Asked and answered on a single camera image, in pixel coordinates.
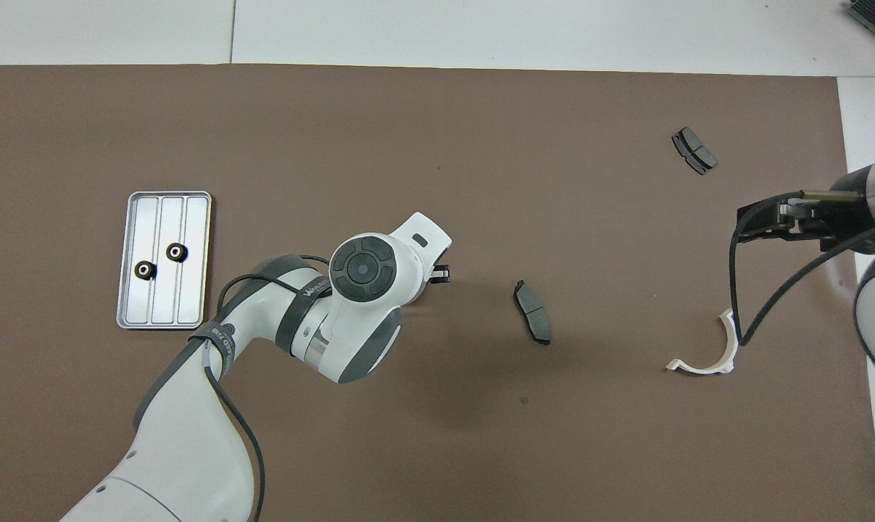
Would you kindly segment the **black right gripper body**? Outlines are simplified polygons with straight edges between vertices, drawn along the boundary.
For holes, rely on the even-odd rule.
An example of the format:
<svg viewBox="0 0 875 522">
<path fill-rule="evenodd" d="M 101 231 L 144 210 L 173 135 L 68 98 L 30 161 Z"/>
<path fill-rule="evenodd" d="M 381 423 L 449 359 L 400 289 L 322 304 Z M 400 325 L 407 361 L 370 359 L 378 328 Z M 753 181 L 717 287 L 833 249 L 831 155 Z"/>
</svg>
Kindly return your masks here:
<svg viewBox="0 0 875 522">
<path fill-rule="evenodd" d="M 854 202 L 821 202 L 815 208 L 818 218 L 827 228 L 827 238 L 819 241 L 819 251 L 825 252 L 871 228 L 875 220 L 869 212 L 866 189 L 871 165 L 842 176 L 831 185 L 831 191 L 854 191 L 861 197 Z"/>
</svg>

